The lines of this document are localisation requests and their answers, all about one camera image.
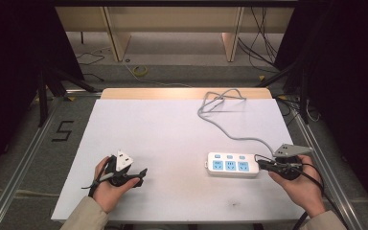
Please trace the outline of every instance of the metal bar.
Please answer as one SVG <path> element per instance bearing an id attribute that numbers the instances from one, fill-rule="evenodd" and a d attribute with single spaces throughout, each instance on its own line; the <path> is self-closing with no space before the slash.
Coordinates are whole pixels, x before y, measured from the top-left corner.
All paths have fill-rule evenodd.
<path id="1" fill-rule="evenodd" d="M 361 230 L 364 229 L 357 218 L 356 211 L 351 205 L 349 198 L 343 192 L 343 189 L 339 185 L 334 172 L 324 156 L 322 149 L 320 148 L 318 142 L 315 139 L 314 134 L 311 131 L 309 125 L 305 125 L 305 122 L 300 115 L 296 117 L 297 125 L 299 126 L 304 138 L 306 139 L 308 145 L 314 149 L 312 154 L 318 169 L 321 171 L 322 176 L 326 185 L 328 186 L 335 204 L 337 205 L 342 217 L 347 223 L 350 230 Z"/>
<path id="2" fill-rule="evenodd" d="M 0 223 L 2 222 L 6 212 L 8 211 L 9 206 L 12 203 L 14 194 L 16 193 L 20 183 L 22 182 L 27 170 L 29 169 L 30 164 L 32 163 L 35 154 L 40 147 L 40 144 L 50 127 L 50 124 L 53 121 L 53 117 L 57 111 L 58 106 L 62 100 L 60 98 L 56 98 L 52 102 L 52 106 L 49 111 L 49 116 L 42 127 L 39 127 L 34 138 L 28 149 L 26 150 L 22 160 L 20 161 L 19 165 L 17 166 L 11 180 L 9 181 L 8 185 L 6 186 L 5 190 L 0 196 Z"/>

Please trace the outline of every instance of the person's left hand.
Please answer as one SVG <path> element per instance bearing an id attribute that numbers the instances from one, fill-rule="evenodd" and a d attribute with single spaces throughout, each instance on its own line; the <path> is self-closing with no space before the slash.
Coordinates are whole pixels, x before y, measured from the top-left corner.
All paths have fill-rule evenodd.
<path id="1" fill-rule="evenodd" d="M 109 158 L 107 156 L 104 158 L 95 168 L 94 179 L 101 172 L 101 168 L 105 164 L 106 160 Z M 93 198 L 97 203 L 103 208 L 106 213 L 110 213 L 118 203 L 119 199 L 122 195 L 127 192 L 129 189 L 133 188 L 133 186 L 139 182 L 139 178 L 130 179 L 126 184 L 120 187 L 115 187 L 109 183 L 109 181 L 102 182 L 97 190 L 95 191 Z"/>

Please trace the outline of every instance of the blue outlet label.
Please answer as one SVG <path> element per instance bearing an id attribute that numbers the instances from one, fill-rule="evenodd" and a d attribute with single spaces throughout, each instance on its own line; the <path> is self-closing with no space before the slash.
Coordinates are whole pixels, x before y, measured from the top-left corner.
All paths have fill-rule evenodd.
<path id="1" fill-rule="evenodd" d="M 227 171 L 235 171 L 236 170 L 236 162 L 235 161 L 226 161 L 225 169 Z"/>
<path id="2" fill-rule="evenodd" d="M 241 172 L 249 172 L 249 163 L 247 162 L 238 162 L 238 167 Z"/>
<path id="3" fill-rule="evenodd" d="M 212 162 L 212 168 L 214 170 L 219 170 L 219 171 L 223 170 L 223 162 L 222 161 L 213 161 Z"/>

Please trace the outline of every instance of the floor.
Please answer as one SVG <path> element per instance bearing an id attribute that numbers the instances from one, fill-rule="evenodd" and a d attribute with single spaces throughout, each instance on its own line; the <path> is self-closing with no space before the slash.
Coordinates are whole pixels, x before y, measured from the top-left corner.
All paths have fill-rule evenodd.
<path id="1" fill-rule="evenodd" d="M 115 62 L 109 49 L 107 35 L 104 33 L 84 33 L 81 44 L 80 33 L 68 33 L 70 42 L 79 57 L 78 61 L 85 81 L 102 89 L 107 87 L 253 87 L 260 77 L 269 78 L 275 71 L 263 61 L 253 60 L 237 49 L 234 62 L 227 62 L 219 34 L 133 34 L 124 56 L 124 61 Z M 241 34 L 246 44 L 251 44 L 255 34 Z M 270 34 L 269 40 L 278 49 L 282 36 Z M 254 50 L 265 58 L 264 42 L 259 39 Z M 149 72 L 142 78 L 135 78 L 128 69 L 135 66 L 148 67 Z M 284 80 L 269 86 L 272 95 L 282 93 Z M 8 151 L 0 158 L 0 198 L 18 174 L 19 183 L 9 203 L 1 210 L 0 229 L 59 229 L 61 224 L 51 220 L 59 193 L 79 147 L 85 126 L 95 101 L 100 94 L 89 95 L 77 86 L 65 82 L 69 90 L 68 98 L 49 97 L 51 118 L 45 128 L 37 127 L 39 122 L 38 100 L 32 102 L 25 114 L 16 135 L 9 143 Z M 290 136 L 296 145 L 313 143 L 326 161 L 335 183 L 327 188 L 333 200 L 342 202 L 342 209 L 348 208 L 355 222 L 352 229 L 368 229 L 368 195 L 357 181 L 349 164 L 343 161 L 332 134 L 326 124 L 313 112 L 308 126 L 301 127 L 299 117 L 288 113 L 288 107 L 279 103 L 285 114 Z M 58 134 L 61 122 L 64 128 L 72 130 L 66 142 L 56 142 L 63 134 Z M 334 186 L 341 194 L 335 193 Z M 294 221 L 264 223 L 264 229 L 292 229 Z"/>

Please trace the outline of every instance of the gray cable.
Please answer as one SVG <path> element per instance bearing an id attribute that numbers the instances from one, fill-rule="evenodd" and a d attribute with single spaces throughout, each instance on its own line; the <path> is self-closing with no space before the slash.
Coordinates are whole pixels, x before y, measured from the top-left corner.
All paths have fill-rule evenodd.
<path id="1" fill-rule="evenodd" d="M 238 94 L 239 94 L 238 97 L 236 97 L 236 96 L 226 96 L 226 94 L 228 92 L 233 91 L 233 90 L 236 91 L 236 92 L 238 92 Z M 210 102 L 206 103 L 206 101 L 208 99 L 208 96 L 210 96 L 211 94 L 217 95 L 217 97 L 215 97 Z M 198 109 L 198 112 L 197 112 L 198 117 L 201 118 L 202 120 L 204 120 L 206 122 L 209 122 L 209 123 L 213 124 L 214 126 L 218 127 L 227 137 L 229 137 L 232 140 L 236 140 L 236 141 L 258 141 L 258 142 L 264 144 L 270 150 L 270 153 L 273 154 L 273 152 L 274 152 L 273 149 L 271 148 L 271 146 L 266 141 L 264 141 L 264 140 L 262 140 L 260 138 L 257 138 L 257 137 L 233 137 L 222 126 L 220 126 L 216 122 L 211 121 L 211 120 L 209 120 L 209 119 L 207 119 L 207 118 L 205 118 L 205 117 L 202 116 L 202 114 L 212 112 L 217 106 L 219 106 L 220 104 L 223 104 L 224 101 L 225 101 L 225 98 L 246 100 L 246 98 L 244 98 L 242 96 L 241 92 L 237 88 L 228 89 L 225 92 L 223 92 L 222 94 L 215 93 L 215 92 L 207 92 L 205 94 L 205 96 L 204 96 L 204 100 L 202 102 L 202 106 Z M 211 109 L 209 109 L 207 111 L 204 111 L 204 109 L 205 109 L 206 106 L 208 106 L 209 104 L 212 104 L 212 103 L 216 102 L 217 100 L 221 100 L 221 101 L 219 103 L 217 103 L 216 105 L 214 105 Z"/>

